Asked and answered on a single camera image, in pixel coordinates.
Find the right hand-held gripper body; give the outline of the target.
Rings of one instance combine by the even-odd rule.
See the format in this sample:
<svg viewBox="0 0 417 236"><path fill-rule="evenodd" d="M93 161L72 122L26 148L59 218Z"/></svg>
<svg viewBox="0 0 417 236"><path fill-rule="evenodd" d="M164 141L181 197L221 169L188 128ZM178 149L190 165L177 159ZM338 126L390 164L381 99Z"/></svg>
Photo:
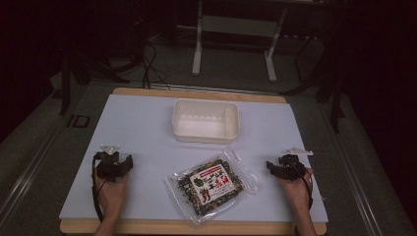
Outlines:
<svg viewBox="0 0 417 236"><path fill-rule="evenodd" d="M303 163L300 162L300 155L313 155L310 150L293 147L282 151L282 156L278 158L277 176L284 180L295 181L302 178L307 170Z"/></svg>

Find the black tripod stand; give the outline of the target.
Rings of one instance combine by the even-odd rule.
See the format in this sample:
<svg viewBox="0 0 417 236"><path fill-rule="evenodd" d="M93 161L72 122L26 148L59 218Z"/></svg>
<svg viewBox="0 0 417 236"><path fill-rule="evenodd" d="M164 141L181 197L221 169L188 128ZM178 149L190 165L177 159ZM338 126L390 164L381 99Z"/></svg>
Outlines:
<svg viewBox="0 0 417 236"><path fill-rule="evenodd" d="M315 95L318 103L327 102L331 99L331 110L329 115L330 126L338 134L338 119L344 115L340 108L342 86L345 81L346 72L346 49L348 42L345 39L346 23L340 20L328 40L328 44L307 79L295 88L281 91L281 95L295 95L304 90L318 86Z"/></svg>
<svg viewBox="0 0 417 236"><path fill-rule="evenodd" d="M99 72L105 79L116 83L128 83L118 73L128 71L140 65L140 56L134 55L128 64L111 68L88 57L86 53L79 50L73 43L63 40L60 45L61 58L61 88L57 89L53 96L61 99L60 115L64 115L71 104L71 82L70 77L74 76L80 85L87 85L90 81L88 69Z"/></svg>

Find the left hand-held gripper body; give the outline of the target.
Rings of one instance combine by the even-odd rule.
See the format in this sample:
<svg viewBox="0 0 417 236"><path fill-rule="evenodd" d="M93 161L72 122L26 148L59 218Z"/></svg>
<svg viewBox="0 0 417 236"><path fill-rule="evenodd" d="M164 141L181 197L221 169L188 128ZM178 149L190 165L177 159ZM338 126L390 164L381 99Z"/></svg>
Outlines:
<svg viewBox="0 0 417 236"><path fill-rule="evenodd" d="M119 161L119 146L100 146L101 151L94 155L94 159L99 161L96 166L96 174L99 178L110 182L115 182L126 174L124 162Z"/></svg>

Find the person's left hand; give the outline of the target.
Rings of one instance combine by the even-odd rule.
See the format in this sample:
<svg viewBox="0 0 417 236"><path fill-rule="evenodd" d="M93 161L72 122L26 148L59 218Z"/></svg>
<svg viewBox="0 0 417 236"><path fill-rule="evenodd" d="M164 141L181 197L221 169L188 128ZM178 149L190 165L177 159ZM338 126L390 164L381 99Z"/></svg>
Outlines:
<svg viewBox="0 0 417 236"><path fill-rule="evenodd" d="M125 174L118 182L108 182L97 175L95 184L98 193L98 202L103 211L104 219L118 219L123 211L127 196L127 187L130 174Z"/></svg>

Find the clear seaweed snack packet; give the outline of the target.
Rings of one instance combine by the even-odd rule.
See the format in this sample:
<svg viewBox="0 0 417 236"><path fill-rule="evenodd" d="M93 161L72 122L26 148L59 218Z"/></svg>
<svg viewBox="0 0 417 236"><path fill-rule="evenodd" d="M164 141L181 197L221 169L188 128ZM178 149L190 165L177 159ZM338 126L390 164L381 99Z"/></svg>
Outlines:
<svg viewBox="0 0 417 236"><path fill-rule="evenodd" d="M213 157L165 179L166 187L194 226L214 219L260 190L259 180L232 150Z"/></svg>

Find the person's right hand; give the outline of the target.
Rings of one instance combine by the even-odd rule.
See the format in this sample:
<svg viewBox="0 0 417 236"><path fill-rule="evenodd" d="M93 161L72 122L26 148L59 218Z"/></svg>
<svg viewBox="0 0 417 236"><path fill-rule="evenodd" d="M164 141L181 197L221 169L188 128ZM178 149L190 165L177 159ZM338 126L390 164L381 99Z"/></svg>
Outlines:
<svg viewBox="0 0 417 236"><path fill-rule="evenodd" d="M312 192L312 175L314 171L307 169L306 174L295 181L278 178L284 193L289 201L295 215L301 212L310 213L310 194Z"/></svg>

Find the white table mat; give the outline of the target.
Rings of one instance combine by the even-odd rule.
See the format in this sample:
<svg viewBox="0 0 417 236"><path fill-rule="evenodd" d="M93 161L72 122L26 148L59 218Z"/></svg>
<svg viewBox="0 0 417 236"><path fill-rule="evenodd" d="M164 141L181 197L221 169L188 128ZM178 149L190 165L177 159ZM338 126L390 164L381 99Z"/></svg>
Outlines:
<svg viewBox="0 0 417 236"><path fill-rule="evenodd" d="M183 143L175 139L172 113L175 101L166 97L112 94L107 99L60 216L95 218L91 195L92 158L102 145L119 146L131 155L126 219L181 220L184 215L166 186L166 178L216 155L223 147ZM276 221L293 218L282 187L266 163L283 151L301 148L303 141L290 105L241 102L240 130L229 145L258 179L259 191L217 214L217 221Z"/></svg>

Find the white metal stand frame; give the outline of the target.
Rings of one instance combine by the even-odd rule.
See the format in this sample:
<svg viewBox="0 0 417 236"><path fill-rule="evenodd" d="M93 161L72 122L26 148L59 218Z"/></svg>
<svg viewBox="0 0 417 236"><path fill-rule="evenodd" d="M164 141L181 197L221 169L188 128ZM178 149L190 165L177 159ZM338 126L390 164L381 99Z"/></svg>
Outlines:
<svg viewBox="0 0 417 236"><path fill-rule="evenodd" d="M192 75L198 76L201 71L203 55L203 32L210 31L232 33L239 35L263 36L269 37L271 39L270 47L264 52L264 58L268 72L268 80L271 83L275 83L277 81L277 76L272 61L272 55L279 39L286 14L287 8L283 8L279 14L278 20L275 22L206 15L204 13L204 0L199 0L197 17L197 39L192 66Z"/></svg>

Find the white plastic container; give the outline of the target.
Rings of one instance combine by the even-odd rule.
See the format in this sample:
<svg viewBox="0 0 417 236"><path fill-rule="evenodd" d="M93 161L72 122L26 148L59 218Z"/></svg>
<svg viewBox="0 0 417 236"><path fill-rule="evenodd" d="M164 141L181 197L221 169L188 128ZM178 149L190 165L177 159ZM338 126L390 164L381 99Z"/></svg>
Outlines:
<svg viewBox="0 0 417 236"><path fill-rule="evenodd" d="M178 99L172 115L177 141L231 144L240 130L236 103L203 99Z"/></svg>

